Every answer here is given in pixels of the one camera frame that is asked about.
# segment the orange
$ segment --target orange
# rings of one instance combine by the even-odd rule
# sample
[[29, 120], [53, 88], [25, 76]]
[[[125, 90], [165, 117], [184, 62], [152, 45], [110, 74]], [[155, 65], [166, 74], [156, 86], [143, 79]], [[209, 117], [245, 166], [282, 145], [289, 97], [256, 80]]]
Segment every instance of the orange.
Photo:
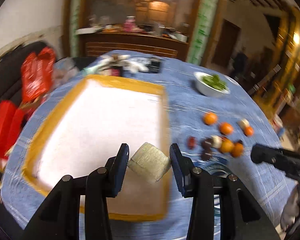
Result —
[[225, 135], [229, 135], [233, 133], [233, 127], [227, 122], [221, 123], [219, 126], [219, 130], [221, 133]]
[[248, 137], [252, 136], [254, 134], [254, 130], [251, 126], [248, 126], [244, 129], [244, 134]]
[[221, 153], [229, 153], [233, 150], [234, 148], [234, 144], [232, 141], [230, 141], [229, 139], [225, 139], [222, 144], [221, 144], [221, 147], [219, 149], [219, 151]]
[[209, 112], [203, 116], [203, 121], [207, 125], [212, 125], [218, 121], [218, 117], [216, 114]]
[[241, 143], [235, 143], [234, 148], [230, 152], [230, 155], [234, 158], [240, 157], [243, 153], [243, 145]]

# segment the blue tablecloth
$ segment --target blue tablecloth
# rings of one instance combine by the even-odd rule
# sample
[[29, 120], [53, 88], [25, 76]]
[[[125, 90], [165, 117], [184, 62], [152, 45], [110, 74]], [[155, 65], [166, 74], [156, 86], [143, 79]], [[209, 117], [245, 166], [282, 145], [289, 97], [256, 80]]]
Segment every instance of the blue tablecloth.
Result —
[[[150, 55], [130, 51], [113, 51], [130, 54], [133, 57]], [[162, 71], [159, 74], [125, 72], [126, 77], [148, 81], [165, 86], [169, 97], [170, 137], [172, 143], [178, 143], [180, 150], [194, 162], [200, 160], [200, 146], [193, 150], [186, 147], [186, 139], [191, 135], [205, 138], [219, 134], [217, 125], [207, 126], [202, 122], [205, 112], [215, 112], [219, 122], [229, 122], [235, 128], [230, 139], [242, 139], [245, 151], [240, 158], [223, 155], [228, 160], [228, 168], [236, 174], [260, 203], [271, 222], [279, 224], [282, 209], [294, 186], [281, 171], [268, 164], [255, 165], [250, 160], [250, 151], [255, 143], [271, 147], [280, 147], [280, 141], [263, 112], [238, 85], [220, 76], [227, 82], [230, 95], [223, 98], [208, 98], [195, 89], [194, 71], [214, 73], [203, 67], [188, 64], [176, 59], [162, 58]], [[73, 78], [51, 93], [31, 117], [23, 129], [6, 167], [2, 181], [2, 200], [7, 210], [24, 228], [44, 197], [32, 189], [23, 179], [21, 168], [27, 148], [33, 135], [49, 112], [69, 90], [82, 79], [82, 74]], [[246, 118], [254, 128], [253, 137], [246, 137], [236, 122]], [[131, 223], [111, 221], [114, 239], [186, 239], [191, 213], [192, 199], [184, 199], [178, 192], [174, 178], [171, 180], [169, 211], [165, 219], [156, 222]], [[220, 224], [215, 220], [215, 239], [219, 238]], [[80, 214], [80, 238], [84, 239], [84, 219]]]

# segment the green wall trim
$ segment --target green wall trim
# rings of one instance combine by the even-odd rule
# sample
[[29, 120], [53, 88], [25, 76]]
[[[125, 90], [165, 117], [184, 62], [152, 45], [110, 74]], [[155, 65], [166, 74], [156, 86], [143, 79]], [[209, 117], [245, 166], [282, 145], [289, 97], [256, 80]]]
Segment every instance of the green wall trim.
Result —
[[204, 50], [206, 49], [218, 0], [201, 0], [193, 38], [189, 47], [187, 62], [200, 65]]
[[75, 35], [75, 31], [79, 28], [80, 1], [81, 0], [71, 0], [70, 5], [69, 39], [71, 57], [77, 57], [79, 55], [79, 38]]

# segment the person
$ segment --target person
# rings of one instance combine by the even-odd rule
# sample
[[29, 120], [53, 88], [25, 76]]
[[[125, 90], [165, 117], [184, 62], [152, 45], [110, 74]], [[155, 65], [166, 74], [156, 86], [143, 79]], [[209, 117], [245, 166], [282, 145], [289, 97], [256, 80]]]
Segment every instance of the person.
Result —
[[231, 78], [235, 78], [238, 74], [242, 73], [244, 71], [244, 67], [246, 65], [246, 62], [248, 60], [248, 57], [245, 54], [246, 48], [242, 47], [242, 50], [237, 54], [237, 56], [234, 58], [234, 62], [232, 64], [233, 71], [230, 73]]

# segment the red gift bag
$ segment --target red gift bag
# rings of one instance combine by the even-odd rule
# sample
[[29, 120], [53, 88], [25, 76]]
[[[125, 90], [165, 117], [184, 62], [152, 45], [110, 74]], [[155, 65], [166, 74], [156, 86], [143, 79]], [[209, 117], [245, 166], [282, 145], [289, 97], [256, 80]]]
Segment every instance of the red gift bag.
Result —
[[11, 101], [0, 103], [0, 158], [8, 159], [5, 153], [18, 139], [24, 115]]
[[38, 56], [30, 53], [21, 66], [22, 102], [29, 102], [47, 93], [52, 86], [53, 49], [45, 47]]

